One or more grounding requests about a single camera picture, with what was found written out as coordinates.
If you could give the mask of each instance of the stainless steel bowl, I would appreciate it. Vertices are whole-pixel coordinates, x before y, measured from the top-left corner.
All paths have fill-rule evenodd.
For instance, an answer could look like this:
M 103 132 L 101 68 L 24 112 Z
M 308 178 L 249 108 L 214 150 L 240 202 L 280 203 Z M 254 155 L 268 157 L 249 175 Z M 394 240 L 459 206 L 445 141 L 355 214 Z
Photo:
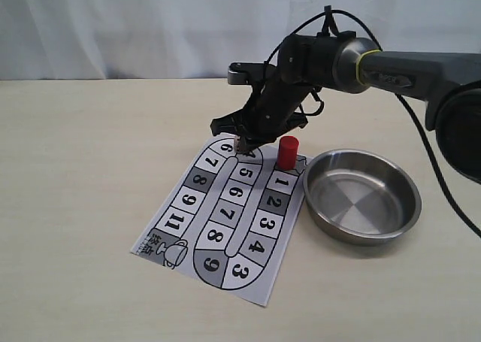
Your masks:
M 411 178 L 389 160 L 362 150 L 317 156 L 303 183 L 316 224 L 350 244 L 392 241 L 411 229 L 421 213 L 421 196 Z

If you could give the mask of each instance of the table surface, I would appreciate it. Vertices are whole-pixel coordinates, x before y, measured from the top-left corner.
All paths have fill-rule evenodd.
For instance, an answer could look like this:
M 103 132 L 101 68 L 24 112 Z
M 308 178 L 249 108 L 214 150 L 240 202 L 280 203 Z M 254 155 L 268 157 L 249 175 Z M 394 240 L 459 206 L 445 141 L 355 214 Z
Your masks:
M 422 215 L 396 243 L 340 244 L 304 205 L 266 308 L 129 252 L 210 120 L 249 93 L 214 79 L 1 82 L 0 341 L 478 341 L 481 241 L 387 92 L 322 91 L 323 114 L 292 135 L 305 155 L 360 148 L 413 178 Z M 481 225 L 481 186 L 440 164 Z

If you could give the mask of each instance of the white curtain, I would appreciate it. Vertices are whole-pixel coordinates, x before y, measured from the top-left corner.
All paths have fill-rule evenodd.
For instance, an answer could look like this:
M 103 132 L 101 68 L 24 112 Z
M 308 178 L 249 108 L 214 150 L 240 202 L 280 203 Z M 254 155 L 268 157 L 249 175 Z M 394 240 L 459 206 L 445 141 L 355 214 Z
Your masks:
M 385 50 L 481 50 L 481 0 L 0 0 L 0 79 L 225 77 L 325 5 Z

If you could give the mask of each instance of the red cylinder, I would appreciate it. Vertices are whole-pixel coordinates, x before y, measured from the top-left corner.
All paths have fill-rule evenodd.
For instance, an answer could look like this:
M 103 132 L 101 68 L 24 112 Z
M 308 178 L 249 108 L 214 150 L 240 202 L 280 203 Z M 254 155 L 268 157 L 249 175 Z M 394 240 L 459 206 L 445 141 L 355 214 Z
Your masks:
M 277 151 L 277 166 L 284 171 L 294 169 L 298 148 L 299 141 L 295 137 L 282 137 L 279 141 L 279 150 Z

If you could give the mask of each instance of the trophy icon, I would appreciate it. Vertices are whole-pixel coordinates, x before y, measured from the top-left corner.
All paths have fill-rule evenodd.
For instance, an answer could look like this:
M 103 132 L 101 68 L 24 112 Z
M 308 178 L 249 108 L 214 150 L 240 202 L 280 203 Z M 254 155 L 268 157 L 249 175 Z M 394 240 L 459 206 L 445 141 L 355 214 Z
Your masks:
M 164 253 L 164 266 L 174 269 L 186 258 L 187 250 L 187 241 L 181 239 L 169 247 L 166 247 L 165 243 L 161 243 L 156 253 Z

